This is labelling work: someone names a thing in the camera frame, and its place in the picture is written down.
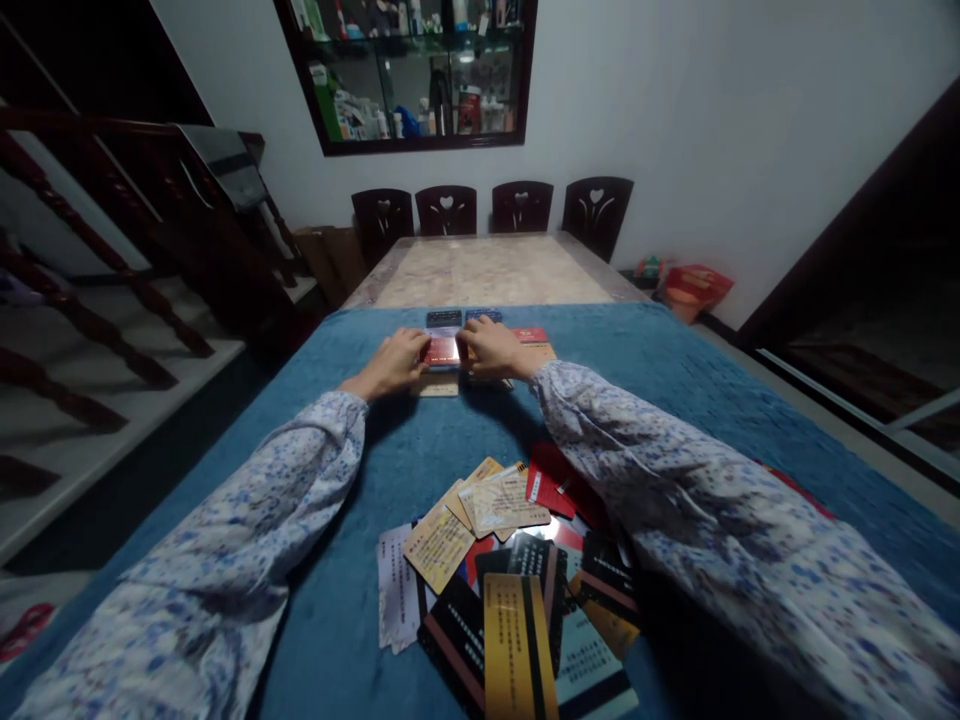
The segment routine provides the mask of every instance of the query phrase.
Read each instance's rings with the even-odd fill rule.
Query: gray cloth
[[[177,125],[220,187],[234,209],[245,212],[267,199],[260,173],[236,130]]]

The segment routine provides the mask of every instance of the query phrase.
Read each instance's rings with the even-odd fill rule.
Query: marble table top
[[[569,233],[401,238],[344,308],[649,302]]]

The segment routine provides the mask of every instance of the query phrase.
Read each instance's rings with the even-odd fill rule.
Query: table
[[[344,308],[649,302],[570,233],[401,238]]]
[[[425,308],[355,308],[329,316],[197,466],[47,631],[0,676],[0,717],[50,666],[116,578],[142,558],[228,477],[264,436],[320,393],[358,372],[399,326]],[[504,308],[517,327],[543,327],[560,358],[782,470],[863,533],[952,627],[960,627],[960,537],[864,465],[782,398],[655,303]],[[423,720],[465,717],[422,648],[394,657],[378,649],[377,566],[381,532],[425,513],[484,457],[529,458],[547,437],[536,398],[463,392],[377,402],[367,419],[364,461],[345,505],[290,574],[292,593],[254,718]],[[799,694],[723,626],[667,597],[677,617],[650,623],[625,668],[640,698],[631,717],[797,717]]]

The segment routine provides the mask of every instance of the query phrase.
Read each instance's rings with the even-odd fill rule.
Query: handrail
[[[14,107],[0,107],[0,130],[84,132],[94,135],[123,133],[161,137],[180,135],[180,131],[174,125]],[[263,146],[265,144],[263,135],[260,133],[241,132],[240,137],[248,145]]]

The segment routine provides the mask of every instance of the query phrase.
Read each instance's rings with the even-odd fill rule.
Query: hand
[[[410,387],[427,369],[420,362],[420,351],[429,342],[430,337],[423,330],[400,328],[393,337],[384,339],[360,374],[346,380],[339,389],[369,403]]]
[[[523,347],[503,323],[495,323],[486,315],[481,315],[479,320],[468,320],[457,333],[457,340],[476,353],[477,361],[470,369],[481,377],[529,382],[547,364],[542,355]]]

